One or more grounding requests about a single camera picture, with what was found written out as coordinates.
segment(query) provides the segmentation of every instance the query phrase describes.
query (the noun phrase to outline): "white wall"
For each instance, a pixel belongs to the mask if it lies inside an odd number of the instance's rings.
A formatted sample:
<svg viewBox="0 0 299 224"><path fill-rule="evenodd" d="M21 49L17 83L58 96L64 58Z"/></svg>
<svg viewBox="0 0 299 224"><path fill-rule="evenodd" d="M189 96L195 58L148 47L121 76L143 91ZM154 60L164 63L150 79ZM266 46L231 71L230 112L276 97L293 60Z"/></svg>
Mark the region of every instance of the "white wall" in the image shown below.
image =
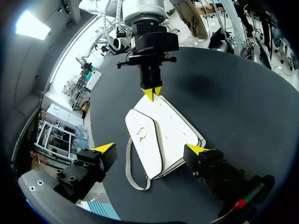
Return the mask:
<svg viewBox="0 0 299 224"><path fill-rule="evenodd" d="M69 81L73 75L79 76L82 69L81 65L77 62L76 57L80 53L88 50L89 46L91 45L91 38L96 35L95 30L102 25L103 21L100 18L94 21L93 24L90 25L90 27L87 28L80 37L78 37L78 39L75 39L74 44L66 53L60 66L58 67L49 91L44 96L42 103L42 108L44 110L47 110L52 103L55 103L69 112L78 113L72 110L70 104L68 103L69 97L63 94L62 90L66 82ZM87 61L91 62L94 67L98 68L104 61L104 58L100 54L100 51L95 51L89 56Z"/></svg>
<svg viewBox="0 0 299 224"><path fill-rule="evenodd" d="M164 8L166 12L174 9L173 5L170 3L169 0L164 0Z"/></svg>

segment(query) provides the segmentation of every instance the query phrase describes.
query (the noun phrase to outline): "black round table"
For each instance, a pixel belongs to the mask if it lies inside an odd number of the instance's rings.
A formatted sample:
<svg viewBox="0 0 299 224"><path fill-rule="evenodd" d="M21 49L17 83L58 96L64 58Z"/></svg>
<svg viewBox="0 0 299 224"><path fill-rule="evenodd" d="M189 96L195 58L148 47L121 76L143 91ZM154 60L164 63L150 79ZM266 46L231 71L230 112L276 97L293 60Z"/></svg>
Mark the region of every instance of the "black round table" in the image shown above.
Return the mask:
<svg viewBox="0 0 299 224"><path fill-rule="evenodd" d="M169 53L176 63L161 67L161 95L204 136L207 148L224 152L247 178L271 174L276 185L265 206L285 181L296 154L299 93L276 73L250 60L208 49L180 48ZM92 90L91 125L96 146L116 143L117 160L104 179L108 197L121 218L136 222L183 221L206 224L222 207L186 165L135 190L125 176L128 131L125 117L143 96L139 69L117 69L126 55L107 58ZM132 174L145 175L135 149Z"/></svg>

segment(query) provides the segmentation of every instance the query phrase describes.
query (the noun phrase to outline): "bag handle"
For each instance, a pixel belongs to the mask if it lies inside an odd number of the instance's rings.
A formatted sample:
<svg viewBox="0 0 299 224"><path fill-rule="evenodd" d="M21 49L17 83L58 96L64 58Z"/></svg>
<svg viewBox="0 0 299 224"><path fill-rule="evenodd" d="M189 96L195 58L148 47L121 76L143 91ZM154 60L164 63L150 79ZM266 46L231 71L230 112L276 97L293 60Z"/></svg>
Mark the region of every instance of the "bag handle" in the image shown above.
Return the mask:
<svg viewBox="0 0 299 224"><path fill-rule="evenodd" d="M135 188L136 190L140 190L140 191L146 191L150 188L150 178L146 176L146 187L142 188L140 187L135 180L132 177L132 172L131 172L131 147L132 147L132 138L131 136L129 137L129 141L127 144L127 150L126 150L126 177L129 181L129 183L132 185L133 188Z"/></svg>

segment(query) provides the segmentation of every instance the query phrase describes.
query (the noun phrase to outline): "person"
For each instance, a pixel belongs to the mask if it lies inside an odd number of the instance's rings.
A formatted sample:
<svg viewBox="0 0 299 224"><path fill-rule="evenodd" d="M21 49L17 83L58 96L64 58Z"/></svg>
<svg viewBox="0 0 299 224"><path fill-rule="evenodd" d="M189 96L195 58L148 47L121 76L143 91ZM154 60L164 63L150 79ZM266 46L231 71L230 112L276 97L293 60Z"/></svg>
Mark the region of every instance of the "person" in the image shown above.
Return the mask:
<svg viewBox="0 0 299 224"><path fill-rule="evenodd" d="M206 39L205 25L191 0L170 0L180 19L188 26L192 36Z"/></svg>

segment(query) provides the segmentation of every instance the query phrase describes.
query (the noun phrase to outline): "white cable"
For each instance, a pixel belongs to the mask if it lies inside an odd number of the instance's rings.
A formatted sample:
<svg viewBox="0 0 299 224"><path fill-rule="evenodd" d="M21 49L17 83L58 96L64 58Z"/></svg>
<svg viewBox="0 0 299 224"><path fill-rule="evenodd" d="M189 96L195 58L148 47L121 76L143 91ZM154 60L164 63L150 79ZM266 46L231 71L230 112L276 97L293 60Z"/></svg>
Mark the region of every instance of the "white cable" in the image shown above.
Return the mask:
<svg viewBox="0 0 299 224"><path fill-rule="evenodd" d="M104 10L104 13L103 13L104 33L105 33L105 36L106 36L106 38L107 38L107 40L108 40L110 46L111 46L114 50L119 51L119 50L121 49L121 40L118 39L118 48L115 47L114 44L113 44L113 42L112 42L112 40L111 40L111 38L110 38L110 36L109 36L108 30L107 30L106 14L107 14L107 10L108 10L108 7L109 7L109 5L110 5L110 2L111 2L111 0L108 0L107 5L106 5L105 10Z"/></svg>
<svg viewBox="0 0 299 224"><path fill-rule="evenodd" d="M117 1L117 8L116 8L116 20L115 20L115 29L121 26L121 7L122 7L122 0Z"/></svg>

